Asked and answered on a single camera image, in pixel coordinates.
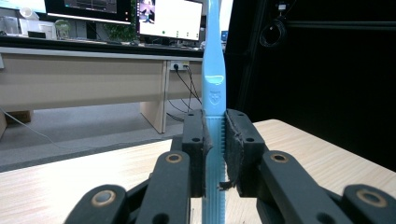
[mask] computer monitor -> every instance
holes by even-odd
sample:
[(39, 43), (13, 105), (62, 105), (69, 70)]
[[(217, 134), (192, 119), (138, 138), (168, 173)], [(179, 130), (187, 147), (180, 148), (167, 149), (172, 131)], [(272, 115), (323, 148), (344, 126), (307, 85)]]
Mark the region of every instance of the computer monitor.
[(221, 31), (221, 41), (227, 42), (228, 31)]
[(202, 3), (189, 0), (136, 0), (136, 32), (143, 36), (198, 41)]
[(0, 7), (17, 10), (29, 7), (34, 12), (46, 13), (44, 0), (0, 0)]
[(131, 0), (45, 0), (49, 17), (131, 24)]

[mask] floor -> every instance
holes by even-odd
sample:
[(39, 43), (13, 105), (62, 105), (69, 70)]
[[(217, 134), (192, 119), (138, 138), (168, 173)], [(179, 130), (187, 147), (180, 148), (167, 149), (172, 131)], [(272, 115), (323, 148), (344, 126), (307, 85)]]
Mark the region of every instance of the floor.
[(0, 138), (0, 172), (161, 141), (182, 134), (196, 99), (167, 103), (166, 132), (157, 133), (139, 103), (35, 110), (32, 121), (7, 126)]

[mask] cable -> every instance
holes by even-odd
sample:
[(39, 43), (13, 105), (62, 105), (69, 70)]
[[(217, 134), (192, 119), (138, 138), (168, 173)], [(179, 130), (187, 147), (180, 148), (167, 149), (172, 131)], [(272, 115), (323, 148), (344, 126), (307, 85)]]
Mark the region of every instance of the cable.
[(77, 33), (77, 22), (75, 21), (75, 30), (76, 30), (76, 37), (78, 37), (78, 33)]
[(180, 99), (180, 100), (181, 100), (181, 102), (183, 102), (183, 104), (184, 104), (186, 107), (189, 107), (189, 105), (188, 105), (186, 102), (184, 102), (183, 99)]
[(189, 72), (190, 80), (191, 80), (192, 86), (193, 86), (193, 88), (194, 88), (195, 95), (198, 95), (198, 92), (197, 92), (197, 90), (195, 89), (194, 82), (192, 81), (192, 72), (191, 72), (191, 70), (190, 70), (190, 67), (189, 67), (188, 65), (184, 65), (184, 66), (187, 68), (187, 71)]
[[(190, 75), (190, 90), (192, 90), (192, 76)], [(189, 105), (187, 106), (187, 111), (190, 113), (190, 104), (191, 104), (191, 96), (192, 96), (192, 91), (190, 91), (190, 96), (189, 96)]]
[(264, 27), (260, 33), (260, 44), (268, 49), (276, 49), (285, 43), (287, 30), (284, 17), (278, 17)]
[(172, 102), (171, 102), (170, 100), (168, 100), (168, 102), (169, 102), (169, 104), (171, 104), (171, 106), (174, 107), (176, 110), (178, 110), (178, 111), (180, 111), (180, 112), (183, 112), (183, 113), (188, 113), (188, 112), (186, 112), (186, 111), (184, 111), (184, 110), (181, 110), (181, 109), (175, 107), (175, 106), (172, 104)]
[[(104, 145), (104, 146), (79, 146), (79, 147), (62, 147), (58, 144), (56, 144), (50, 137), (48, 137), (47, 135), (40, 133), (38, 131), (36, 131), (35, 129), (27, 126), (26, 124), (20, 122), (18, 119), (15, 119), (12, 115), (8, 114), (8, 112), (6, 112), (3, 108), (0, 107), (0, 111), (3, 112), (5, 115), (7, 115), (9, 118), (15, 120), (16, 122), (18, 122), (19, 124), (21, 124), (22, 126), (28, 128), (30, 131), (32, 131), (33, 133), (36, 133), (44, 138), (46, 138), (47, 140), (49, 140), (50, 143), (52, 143), (54, 146), (61, 148), (61, 149), (78, 149), (78, 148), (103, 148), (103, 147), (114, 147), (114, 146), (118, 146), (118, 145), (127, 145), (127, 144), (133, 144), (133, 142), (119, 142), (119, 143), (115, 143), (115, 144), (110, 144), (110, 145)], [(158, 140), (158, 141), (162, 141), (163, 139), (161, 138), (156, 138), (156, 139), (150, 139), (150, 140)]]
[(288, 11), (285, 13), (284, 17), (286, 17), (288, 15), (288, 13), (291, 11), (291, 9), (294, 7), (294, 5), (296, 5), (296, 2), (297, 2), (297, 0), (294, 0), (293, 4), (291, 4)]
[[(180, 80), (184, 83), (184, 85), (187, 87), (187, 89), (190, 91), (190, 92), (192, 92), (192, 90), (189, 88), (189, 85), (187, 85), (187, 83), (183, 80), (183, 78), (180, 76), (180, 74), (178, 73), (178, 69), (176, 70), (176, 73), (177, 73), (177, 75), (178, 75), (178, 77), (180, 78)], [(195, 95), (193, 92), (192, 92), (192, 95), (201, 103), (201, 101), (199, 100), (199, 97), (197, 96), (197, 95)]]
[(99, 36), (99, 39), (102, 40), (102, 37), (96, 32), (96, 28), (92, 27), (90, 22), (86, 22), (86, 24), (88, 24), (88, 26), (90, 26), (91, 29)]
[(156, 38), (156, 39), (151, 40), (151, 44), (154, 44), (154, 42), (156, 42), (157, 40), (160, 40), (160, 38)]
[(169, 113), (166, 113), (166, 115), (168, 115), (169, 117), (171, 117), (172, 119), (175, 119), (175, 120), (177, 120), (177, 121), (184, 122), (184, 119), (178, 118), (178, 117), (176, 117), (176, 116), (174, 116), (174, 115), (171, 115), (171, 114), (169, 114)]

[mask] white desk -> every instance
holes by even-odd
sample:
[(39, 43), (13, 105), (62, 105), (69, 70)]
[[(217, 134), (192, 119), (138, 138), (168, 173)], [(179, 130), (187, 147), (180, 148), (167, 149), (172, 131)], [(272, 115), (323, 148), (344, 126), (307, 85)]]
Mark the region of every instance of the white desk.
[(200, 93), (202, 58), (0, 47), (0, 106), (23, 111), (141, 102), (141, 113), (164, 133), (166, 101), (189, 96), (170, 71), (171, 60), (190, 62)]

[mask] table surface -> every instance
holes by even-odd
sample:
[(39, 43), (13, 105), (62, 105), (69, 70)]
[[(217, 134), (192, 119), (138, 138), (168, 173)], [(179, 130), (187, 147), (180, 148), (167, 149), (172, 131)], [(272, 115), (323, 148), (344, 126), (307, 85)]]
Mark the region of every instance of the table surface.
[[(342, 194), (367, 184), (396, 197), (396, 173), (282, 121), (255, 123), (271, 150), (297, 161), (324, 188)], [(149, 177), (171, 140), (4, 172), (0, 174), (1, 223), (63, 223), (79, 199), (104, 184), (131, 189)], [(200, 200), (191, 202), (191, 223), (201, 222)], [(261, 223), (255, 199), (226, 194), (226, 223)]]

